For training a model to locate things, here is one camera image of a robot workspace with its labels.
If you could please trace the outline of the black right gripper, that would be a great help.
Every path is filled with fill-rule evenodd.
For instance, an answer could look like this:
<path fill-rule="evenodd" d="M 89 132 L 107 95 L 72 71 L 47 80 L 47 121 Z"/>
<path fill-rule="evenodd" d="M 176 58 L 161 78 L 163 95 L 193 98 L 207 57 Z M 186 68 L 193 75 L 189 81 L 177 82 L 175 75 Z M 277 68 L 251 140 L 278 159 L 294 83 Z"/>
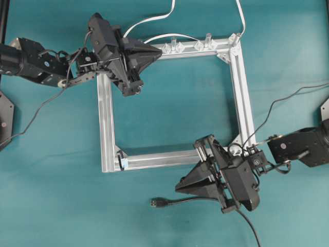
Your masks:
<path fill-rule="evenodd" d="M 175 186 L 175 191 L 216 199 L 223 213 L 244 206 L 254 210 L 254 174 L 246 160 L 225 150 L 211 134 L 195 141 L 200 161 Z"/>

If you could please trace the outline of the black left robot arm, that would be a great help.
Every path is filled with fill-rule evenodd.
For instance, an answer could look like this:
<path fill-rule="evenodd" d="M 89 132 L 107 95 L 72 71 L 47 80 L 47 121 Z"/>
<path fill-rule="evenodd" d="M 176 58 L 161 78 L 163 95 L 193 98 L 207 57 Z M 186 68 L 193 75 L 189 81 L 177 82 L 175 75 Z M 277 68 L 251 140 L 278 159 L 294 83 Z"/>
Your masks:
<path fill-rule="evenodd" d="M 93 51 L 83 47 L 71 55 L 24 38 L 17 38 L 11 45 L 2 44 L 1 74 L 60 88 L 104 74 L 127 97 L 140 93 L 144 85 L 140 73 L 162 55 L 159 48 L 122 37 L 118 26 L 90 24 L 86 37 Z"/>

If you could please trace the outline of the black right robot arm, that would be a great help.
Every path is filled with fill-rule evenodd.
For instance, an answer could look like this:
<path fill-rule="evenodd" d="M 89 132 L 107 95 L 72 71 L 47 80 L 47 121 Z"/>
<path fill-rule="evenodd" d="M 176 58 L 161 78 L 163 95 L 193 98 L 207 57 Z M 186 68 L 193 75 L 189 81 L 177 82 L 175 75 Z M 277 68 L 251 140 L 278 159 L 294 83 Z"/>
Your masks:
<path fill-rule="evenodd" d="M 195 141 L 200 158 L 196 166 L 175 186 L 176 192 L 219 201 L 222 212 L 229 213 L 244 206 L 253 211 L 260 203 L 259 183 L 255 179 L 280 167 L 291 168 L 299 160 L 308 167 L 328 164 L 328 121 L 318 127 L 273 136 L 267 141 L 275 163 L 270 163 L 256 145 L 233 154 L 208 135 Z"/>

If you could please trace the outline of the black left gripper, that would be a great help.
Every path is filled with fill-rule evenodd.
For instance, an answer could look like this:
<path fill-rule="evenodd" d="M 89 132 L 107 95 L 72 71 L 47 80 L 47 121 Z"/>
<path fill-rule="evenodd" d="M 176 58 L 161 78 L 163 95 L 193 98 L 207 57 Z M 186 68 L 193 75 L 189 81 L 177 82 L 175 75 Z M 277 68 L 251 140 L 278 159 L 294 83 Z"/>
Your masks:
<path fill-rule="evenodd" d="M 140 93 L 143 82 L 137 73 L 159 59 L 162 50 L 136 39 L 122 39 L 120 30 L 110 25 L 97 25 L 96 56 L 107 76 L 126 97 Z"/>

